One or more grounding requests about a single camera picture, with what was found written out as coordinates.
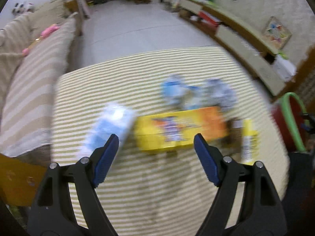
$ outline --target blue gripper pad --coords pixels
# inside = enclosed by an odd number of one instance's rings
[[[197,134],[194,138],[194,148],[209,181],[213,182],[213,184],[218,187],[220,183],[220,179],[218,177],[218,167],[209,154],[206,146],[207,143],[204,142],[205,140],[201,139],[199,134]]]
[[[301,123],[300,126],[301,126],[302,129],[306,130],[307,132],[311,130],[311,128],[306,126],[304,123]]]
[[[104,151],[103,155],[97,162],[97,165],[94,169],[94,178],[93,178],[93,186],[94,188],[98,187],[98,185],[104,182],[105,177],[111,167],[111,164],[116,156],[117,150],[119,146],[119,139],[115,135],[109,145],[107,146],[106,150]]]

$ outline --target wooden shelf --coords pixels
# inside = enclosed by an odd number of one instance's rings
[[[272,96],[278,95],[283,90],[285,82],[271,68],[263,54],[255,55],[253,51],[243,46],[240,37],[235,35],[228,27],[221,25],[218,29],[212,29],[201,20],[191,20],[190,17],[193,13],[185,9],[181,9],[179,15],[225,48],[247,69],[254,79],[262,81]]]
[[[221,20],[224,24],[238,32],[240,36],[246,39],[252,46],[254,46],[259,52],[264,54],[270,54],[275,57],[279,54],[279,50],[274,48],[271,44],[263,39],[262,34],[251,27],[248,23],[243,21],[241,18],[233,15],[227,10],[224,10],[219,5],[201,3],[199,0],[187,0],[196,5],[201,6],[203,11],[206,11],[214,17]]]
[[[226,45],[224,42],[222,42],[219,38],[217,38],[215,36],[215,31],[212,30],[209,26],[207,26],[206,23],[203,23],[201,21],[193,21],[190,19],[190,12],[186,11],[184,9],[181,9],[179,12],[179,16],[188,21],[189,23],[193,24],[196,28],[198,28],[199,30],[203,31],[205,34],[207,34],[208,36],[210,36],[213,40],[215,40],[218,44],[220,44],[223,48],[225,48],[233,57],[235,57],[237,59],[237,61],[239,61],[246,69],[247,71],[250,73],[250,75],[254,78],[254,79],[258,79],[258,75],[256,74],[256,72],[252,69],[251,65],[248,64],[244,59],[242,59],[239,54],[237,54],[234,50],[230,49],[230,47],[228,45]]]

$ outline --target metal screw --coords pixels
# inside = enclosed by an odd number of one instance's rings
[[[226,162],[226,163],[230,163],[232,161],[232,158],[230,156],[224,156],[223,157],[223,160]]]
[[[55,167],[57,167],[57,163],[53,162],[49,165],[49,168],[54,169]]]
[[[88,157],[83,157],[82,159],[81,159],[81,163],[82,164],[86,164],[86,163],[88,163],[89,162],[89,158]]]
[[[262,168],[264,166],[264,164],[261,161],[256,162],[256,166],[258,168]]]

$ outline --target pink toy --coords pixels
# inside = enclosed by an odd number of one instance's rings
[[[34,47],[41,40],[43,40],[43,39],[47,38],[48,36],[50,36],[52,32],[58,30],[59,28],[60,28],[60,26],[58,26],[57,24],[52,24],[50,27],[46,28],[42,32],[42,34],[41,34],[41,36],[39,38],[35,39],[35,41],[28,48],[25,48],[22,51],[22,55],[23,56],[27,56],[30,53],[30,50],[32,49],[32,47]]]
[[[57,24],[52,24],[50,27],[46,28],[46,29],[42,32],[41,36],[42,36],[43,38],[47,38],[48,36],[50,36],[50,34],[51,34],[52,32],[58,30],[59,28],[60,28],[60,26],[58,26]]]

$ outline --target striped blanket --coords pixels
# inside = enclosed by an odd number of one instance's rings
[[[225,117],[253,119],[259,131],[259,159],[283,196],[289,163],[279,132],[251,80],[220,47],[137,54],[62,75],[54,107],[52,160],[60,165],[77,161],[80,145],[109,101],[140,115],[171,111],[163,101],[161,83],[172,73],[183,75],[189,85],[218,77],[235,89],[238,103]],[[237,219],[243,189],[240,184],[229,226]],[[216,190],[193,149],[147,155],[138,150],[131,132],[96,193],[121,236],[193,236]],[[70,195],[78,223],[86,226],[74,185]]]
[[[23,23],[9,24],[6,33],[11,35],[6,38],[17,39],[18,36],[14,35],[21,32],[17,29],[17,26],[21,27],[20,25],[24,26]],[[75,30],[76,20],[69,17],[58,31],[31,50],[12,76],[2,110],[0,127],[2,154],[17,157],[51,144],[55,84],[67,68],[67,56]],[[27,37],[30,37],[26,36],[26,32],[20,33],[22,44],[19,42],[17,45],[10,44],[10,48],[15,52],[21,52],[28,46]],[[47,165],[50,153],[37,160],[37,164]]]

